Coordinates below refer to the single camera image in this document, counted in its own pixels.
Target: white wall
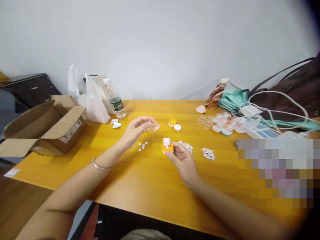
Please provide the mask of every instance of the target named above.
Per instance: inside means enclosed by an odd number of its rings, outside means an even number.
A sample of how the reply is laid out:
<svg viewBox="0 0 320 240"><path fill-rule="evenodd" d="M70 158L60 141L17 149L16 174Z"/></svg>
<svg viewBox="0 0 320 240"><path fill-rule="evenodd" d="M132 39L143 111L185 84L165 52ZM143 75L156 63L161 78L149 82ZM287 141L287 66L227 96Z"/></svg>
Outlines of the white wall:
<svg viewBox="0 0 320 240"><path fill-rule="evenodd" d="M123 99L181 99L221 77L252 89L317 54L302 3L0 0L0 70L45 72L67 94L75 64L81 73L107 74ZM206 99L214 85L188 99Z"/></svg>

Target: black cabinet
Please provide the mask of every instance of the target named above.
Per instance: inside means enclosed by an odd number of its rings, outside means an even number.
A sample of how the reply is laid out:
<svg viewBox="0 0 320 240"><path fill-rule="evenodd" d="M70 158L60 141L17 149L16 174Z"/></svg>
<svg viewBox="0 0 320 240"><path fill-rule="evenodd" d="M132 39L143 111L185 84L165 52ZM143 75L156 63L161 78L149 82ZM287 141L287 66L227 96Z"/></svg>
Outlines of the black cabinet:
<svg viewBox="0 0 320 240"><path fill-rule="evenodd" d="M2 84L13 90L18 100L29 108L50 101L50 95L61 95L45 73L13 77Z"/></svg>

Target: brown leather bag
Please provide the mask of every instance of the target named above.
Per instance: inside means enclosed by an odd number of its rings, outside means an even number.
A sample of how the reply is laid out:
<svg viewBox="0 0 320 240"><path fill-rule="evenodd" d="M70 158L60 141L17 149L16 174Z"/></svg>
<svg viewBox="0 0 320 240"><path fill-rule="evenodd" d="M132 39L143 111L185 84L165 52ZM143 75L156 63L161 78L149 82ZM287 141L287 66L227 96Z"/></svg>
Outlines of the brown leather bag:
<svg viewBox="0 0 320 240"><path fill-rule="evenodd" d="M283 77L280 82L269 89L269 91L277 91L287 94L298 104L306 109L309 118L314 118L320 114L320 53L315 58L308 58L298 62L259 83L249 93L249 97L254 93L266 91L267 89L258 89L262 84L277 76L279 73L294 67L303 62L310 61L298 68L294 69ZM259 107L264 107L269 110L276 110L288 113L294 113L304 116L303 111L288 98L279 93L261 93L257 94L250 102L257 104ZM264 119L270 119L267 111L264 111L261 116ZM302 121L303 118L272 112L272 117L275 120L282 121Z"/></svg>

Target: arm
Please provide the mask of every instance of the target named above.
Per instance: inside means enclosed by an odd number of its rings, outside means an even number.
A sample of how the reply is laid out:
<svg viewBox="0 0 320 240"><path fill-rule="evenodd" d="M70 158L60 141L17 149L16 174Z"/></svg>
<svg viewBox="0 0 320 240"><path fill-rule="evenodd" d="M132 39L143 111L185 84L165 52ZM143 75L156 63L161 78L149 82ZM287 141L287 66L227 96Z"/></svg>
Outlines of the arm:
<svg viewBox="0 0 320 240"><path fill-rule="evenodd" d="M174 154L167 157L177 167L187 186L197 194L241 239L283 239L288 231L274 219L238 202L204 182L198 175L191 153L181 144L172 142Z"/></svg>
<svg viewBox="0 0 320 240"><path fill-rule="evenodd" d="M112 167L143 132L149 131L151 119L140 117L130 122L120 140L95 159L96 164ZM80 169L50 195L21 230L17 240L67 239L77 210L110 171L96 168L93 162Z"/></svg>

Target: white plastic bag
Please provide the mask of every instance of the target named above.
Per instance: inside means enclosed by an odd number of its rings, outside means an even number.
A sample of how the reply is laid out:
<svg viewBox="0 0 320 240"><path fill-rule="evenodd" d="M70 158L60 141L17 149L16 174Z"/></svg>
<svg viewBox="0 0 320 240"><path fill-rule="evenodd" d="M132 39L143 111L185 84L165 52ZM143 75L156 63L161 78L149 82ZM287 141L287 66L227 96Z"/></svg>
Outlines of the white plastic bag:
<svg viewBox="0 0 320 240"><path fill-rule="evenodd" d="M68 76L68 92L74 102L80 106L85 106L86 110L82 117L94 122L106 123L110 116L102 102L102 89L86 73L86 84L79 75L77 67L71 65Z"/></svg>

